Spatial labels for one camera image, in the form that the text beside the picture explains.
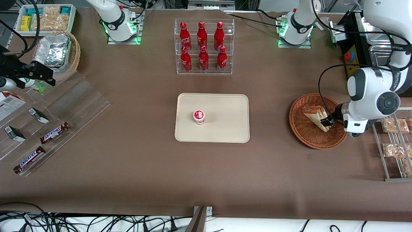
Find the wicker basket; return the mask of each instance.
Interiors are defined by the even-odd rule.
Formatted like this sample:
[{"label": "wicker basket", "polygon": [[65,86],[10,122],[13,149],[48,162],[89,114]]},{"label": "wicker basket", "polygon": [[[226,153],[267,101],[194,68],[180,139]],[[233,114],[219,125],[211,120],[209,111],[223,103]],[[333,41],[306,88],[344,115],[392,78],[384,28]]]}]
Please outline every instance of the wicker basket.
[{"label": "wicker basket", "polygon": [[[338,105],[327,96],[323,98],[330,109]],[[292,104],[289,111],[289,123],[300,141],[309,147],[326,150],[339,146],[346,139],[348,133],[344,131],[343,125],[335,123],[328,132],[324,132],[302,113],[305,106],[325,107],[319,94],[301,96]]]},{"label": "wicker basket", "polygon": [[[80,61],[80,45],[79,42],[76,40],[76,37],[74,37],[73,34],[68,33],[66,31],[54,31],[52,33],[50,33],[50,36],[58,36],[58,35],[67,35],[70,37],[70,40],[72,42],[72,45],[70,47],[70,56],[69,56],[69,64],[70,67],[68,70],[66,70],[64,73],[59,73],[59,72],[55,72],[53,74],[53,78],[56,81],[65,81],[67,80],[69,77],[71,77],[77,70],[77,66],[79,65],[79,61]],[[33,53],[33,60],[34,57],[36,55],[37,49],[39,48],[39,42],[37,43],[36,47],[34,48],[34,53]]]}]

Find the acrylic bottle rack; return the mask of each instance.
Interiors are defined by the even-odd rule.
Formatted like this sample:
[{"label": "acrylic bottle rack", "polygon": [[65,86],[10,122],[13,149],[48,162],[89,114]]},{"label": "acrylic bottle rack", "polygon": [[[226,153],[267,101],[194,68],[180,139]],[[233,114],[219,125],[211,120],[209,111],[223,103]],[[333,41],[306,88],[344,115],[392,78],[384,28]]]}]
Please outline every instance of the acrylic bottle rack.
[{"label": "acrylic bottle rack", "polygon": [[[207,32],[207,53],[209,54],[209,68],[206,71],[202,71],[199,68],[199,53],[200,48],[197,44],[197,31],[199,29],[199,22],[205,23],[205,29]],[[214,50],[214,35],[217,27],[217,23],[223,22],[223,31],[225,32],[225,41],[223,45],[226,47],[227,64],[224,72],[218,72],[217,70],[217,57],[219,51]],[[180,56],[182,54],[180,42],[180,23],[185,22],[187,30],[190,33],[190,41],[192,49],[189,52],[192,60],[192,70],[186,72],[181,63]],[[175,20],[175,52],[176,52],[176,71],[178,74],[232,74],[233,72],[233,49],[234,49],[234,19],[176,19]]]}]

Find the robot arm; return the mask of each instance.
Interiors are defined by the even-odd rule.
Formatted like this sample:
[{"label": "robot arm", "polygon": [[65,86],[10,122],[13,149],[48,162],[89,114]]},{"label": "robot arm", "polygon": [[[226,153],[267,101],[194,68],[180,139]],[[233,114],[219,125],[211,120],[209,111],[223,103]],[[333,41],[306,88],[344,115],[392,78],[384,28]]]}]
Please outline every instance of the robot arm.
[{"label": "robot arm", "polygon": [[115,0],[86,0],[103,20],[107,34],[115,41],[128,40],[136,34],[136,13],[121,9]]},{"label": "robot arm", "polygon": [[[384,31],[412,40],[412,1],[366,0],[365,19],[371,25]],[[332,114],[343,120],[345,131],[357,137],[377,119],[393,114],[400,106],[398,94],[403,93],[412,83],[412,72],[407,67],[411,60],[410,46],[393,36],[392,56],[386,71],[373,68],[357,69],[349,77],[347,87],[350,100],[340,104]],[[327,125],[331,118],[323,121]]]},{"label": "robot arm", "polygon": [[321,11],[321,2],[319,0],[299,0],[299,6],[295,12],[289,12],[286,15],[286,27],[280,32],[286,42],[299,45],[305,42],[312,31],[312,24],[315,22],[316,16],[312,8],[312,1],[316,14]]}]

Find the snickers bar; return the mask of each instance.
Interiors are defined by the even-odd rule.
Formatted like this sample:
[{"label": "snickers bar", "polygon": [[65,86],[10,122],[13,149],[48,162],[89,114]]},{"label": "snickers bar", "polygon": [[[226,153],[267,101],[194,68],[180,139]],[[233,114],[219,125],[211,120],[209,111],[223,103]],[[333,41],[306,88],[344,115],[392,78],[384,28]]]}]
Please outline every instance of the snickers bar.
[{"label": "snickers bar", "polygon": [[65,122],[65,123],[61,124],[58,128],[52,130],[50,133],[48,133],[47,135],[40,138],[40,141],[42,142],[42,144],[45,144],[46,142],[56,138],[59,134],[61,134],[63,131],[65,131],[69,128],[70,128],[69,124],[67,124],[67,122]]},{"label": "snickers bar", "polygon": [[31,162],[36,161],[39,159],[42,155],[44,155],[46,152],[42,147],[38,147],[31,155],[29,155],[27,158],[23,160],[19,165],[13,168],[13,171],[15,173],[20,173],[23,168],[28,167]]}]

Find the aluminum foil container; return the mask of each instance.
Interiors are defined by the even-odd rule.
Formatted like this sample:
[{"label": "aluminum foil container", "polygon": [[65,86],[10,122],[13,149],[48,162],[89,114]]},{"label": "aluminum foil container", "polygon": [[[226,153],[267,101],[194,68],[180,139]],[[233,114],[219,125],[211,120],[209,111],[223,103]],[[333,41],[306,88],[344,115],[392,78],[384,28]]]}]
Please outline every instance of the aluminum foil container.
[{"label": "aluminum foil container", "polygon": [[68,56],[70,38],[66,35],[45,36],[39,42],[34,60],[47,67],[61,67]]}]

